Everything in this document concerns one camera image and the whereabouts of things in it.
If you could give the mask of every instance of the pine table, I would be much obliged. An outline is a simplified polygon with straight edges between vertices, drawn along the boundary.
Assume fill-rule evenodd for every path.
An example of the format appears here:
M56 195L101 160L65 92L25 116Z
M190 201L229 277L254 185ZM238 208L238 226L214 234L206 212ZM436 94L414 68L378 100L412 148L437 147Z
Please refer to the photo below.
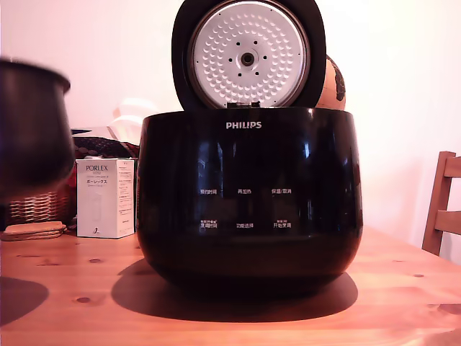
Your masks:
M347 273L314 297L186 296L136 235L1 243L2 346L461 345L461 267L365 228Z

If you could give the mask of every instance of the coaster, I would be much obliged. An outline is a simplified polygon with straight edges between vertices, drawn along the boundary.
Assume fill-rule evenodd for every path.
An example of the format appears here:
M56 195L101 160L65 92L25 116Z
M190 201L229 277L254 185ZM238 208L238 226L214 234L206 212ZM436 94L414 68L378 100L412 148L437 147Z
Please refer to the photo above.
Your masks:
M20 234L36 234L46 231L62 231L66 226L60 221L23 223L20 225L8 226L3 234L13 236Z
M61 231L54 232L42 232L41 235L29 234L23 236L3 236L1 237L2 241L21 241L21 240L40 240L40 239L54 239L61 236L63 233Z

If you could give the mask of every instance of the woven basket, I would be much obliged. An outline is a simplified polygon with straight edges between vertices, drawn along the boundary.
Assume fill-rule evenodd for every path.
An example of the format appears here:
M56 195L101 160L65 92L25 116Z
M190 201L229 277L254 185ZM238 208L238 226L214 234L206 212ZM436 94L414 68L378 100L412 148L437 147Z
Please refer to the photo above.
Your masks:
M6 225L45 221L69 224L76 214L76 194L68 185L64 185L56 191L11 201Z

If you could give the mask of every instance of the wooden chair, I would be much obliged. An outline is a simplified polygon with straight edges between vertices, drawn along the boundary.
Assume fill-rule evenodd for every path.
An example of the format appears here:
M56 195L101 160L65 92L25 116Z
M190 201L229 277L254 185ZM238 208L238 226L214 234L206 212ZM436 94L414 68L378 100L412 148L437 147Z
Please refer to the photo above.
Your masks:
M461 178L461 157L441 151L424 232L423 250L440 255L443 232L461 235L461 211L447 211L452 178Z

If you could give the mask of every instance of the rice cooker lid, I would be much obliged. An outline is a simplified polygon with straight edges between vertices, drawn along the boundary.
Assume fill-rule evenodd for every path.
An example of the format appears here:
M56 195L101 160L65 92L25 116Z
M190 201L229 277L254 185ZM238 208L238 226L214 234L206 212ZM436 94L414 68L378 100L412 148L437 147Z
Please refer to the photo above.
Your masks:
M315 107L326 68L320 12L313 0L186 0L174 25L172 66L185 110Z

